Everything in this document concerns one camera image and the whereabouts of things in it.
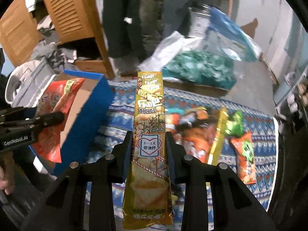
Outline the person's left hand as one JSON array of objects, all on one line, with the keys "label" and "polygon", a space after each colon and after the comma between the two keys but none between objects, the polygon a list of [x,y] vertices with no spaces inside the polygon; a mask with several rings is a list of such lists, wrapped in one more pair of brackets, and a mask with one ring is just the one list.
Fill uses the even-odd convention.
[{"label": "person's left hand", "polygon": [[15,189],[14,169],[12,167],[1,167],[0,189],[7,195],[11,194]]}]

